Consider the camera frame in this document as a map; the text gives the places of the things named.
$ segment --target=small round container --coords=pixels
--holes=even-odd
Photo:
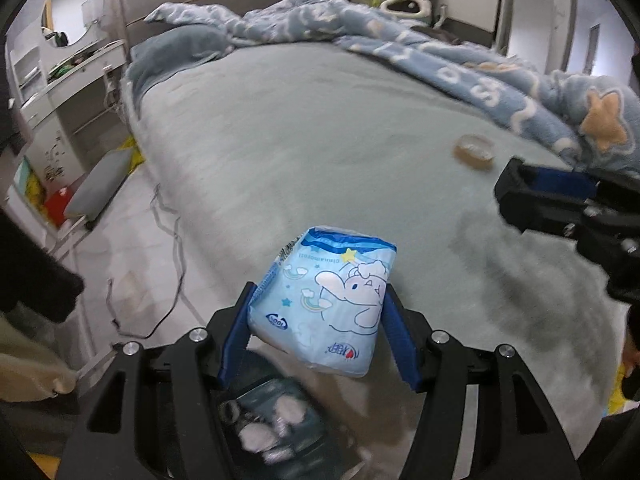
[[[490,170],[494,166],[494,144],[486,137],[463,135],[456,141],[453,155],[474,170]]]

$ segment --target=cable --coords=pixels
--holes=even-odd
[[[171,229],[169,229],[168,227],[166,227],[165,225],[162,224],[162,222],[160,221],[160,215],[158,213],[158,210],[154,207],[154,203],[158,203],[158,208],[166,213],[172,214],[172,215],[176,215],[176,219],[174,222],[174,228],[173,231]],[[162,202],[162,195],[160,194],[160,185],[158,184],[156,186],[156,189],[154,191],[154,196],[151,199],[151,202],[149,204],[151,211],[154,215],[154,220],[156,221],[156,225],[165,233],[171,235],[174,239],[174,247],[173,247],[173,258],[174,258],[174,264],[175,264],[175,270],[176,273],[178,275],[178,285],[175,289],[175,294],[174,294],[174,300],[171,304],[171,307],[169,308],[169,310],[164,314],[164,316],[162,316],[159,321],[156,323],[156,325],[151,329],[151,332],[149,332],[146,335],[142,335],[142,334],[135,334],[132,332],[126,332],[124,330],[121,329],[120,327],[120,322],[118,321],[118,318],[116,316],[116,312],[115,309],[113,307],[113,304],[111,303],[111,297],[113,295],[113,278],[110,278],[107,282],[107,297],[106,297],[106,304],[107,304],[107,309],[109,311],[109,313],[111,314],[111,323],[113,323],[113,325],[116,327],[116,332],[124,337],[132,337],[134,339],[149,339],[151,338],[151,336],[153,334],[156,333],[156,331],[158,330],[158,328],[160,327],[160,325],[162,325],[162,323],[164,322],[165,319],[167,319],[171,313],[175,310],[175,307],[178,304],[178,300],[182,300],[184,302],[184,304],[188,307],[188,309],[191,311],[191,313],[193,314],[193,316],[196,318],[196,320],[200,323],[201,326],[205,326],[206,322],[202,319],[202,317],[200,316],[200,314],[198,314],[198,312],[196,311],[196,309],[194,308],[194,306],[191,304],[191,302],[187,299],[184,291],[183,291],[183,286],[184,286],[184,278],[187,274],[187,261],[184,257],[184,244],[183,244],[183,240],[182,237],[178,234],[178,227],[179,227],[179,223],[180,223],[180,216],[178,216],[178,212],[175,209],[172,209],[168,206],[166,206],[164,204],[164,202]]]
[[[105,91],[104,100],[102,101],[102,104],[104,104],[104,108],[108,112],[115,113],[120,121],[128,128],[129,123],[127,122],[124,103],[120,98],[120,91],[118,90],[117,84],[113,83],[107,73],[103,74],[102,80],[104,82]]]

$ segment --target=screw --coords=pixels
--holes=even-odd
[[[124,355],[133,355],[137,354],[140,350],[140,343],[136,343],[135,341],[129,341],[122,347],[122,352]]]
[[[562,229],[562,236],[565,238],[571,238],[575,233],[575,224],[567,224]]]
[[[638,250],[638,244],[636,244],[636,241],[632,240],[631,238],[625,238],[624,240],[622,240],[620,246],[622,247],[622,250],[627,254],[635,253]]]
[[[587,215],[589,218],[594,218],[598,216],[600,213],[602,213],[602,211],[599,208],[594,207],[592,205],[584,208],[584,214]]]
[[[207,331],[204,328],[194,328],[189,332],[189,339],[194,343],[204,341],[207,338]]]
[[[431,334],[431,339],[440,345],[444,345],[444,343],[449,341],[449,334],[444,332],[444,330],[436,330]]]
[[[511,345],[500,345],[500,348],[498,348],[498,352],[500,352],[500,355],[502,357],[506,357],[507,359],[516,355],[516,350]]]

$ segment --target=round mirror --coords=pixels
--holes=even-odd
[[[96,0],[46,0],[42,10],[42,34],[52,46],[80,40],[96,21]]]

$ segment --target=star pattern blanket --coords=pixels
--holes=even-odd
[[[543,75],[526,62],[470,43],[434,40],[379,9],[346,0],[282,0],[244,16],[219,5],[165,3],[145,21],[209,25],[224,32],[232,47],[332,41],[483,110],[576,168],[640,178],[640,100],[608,76]]]

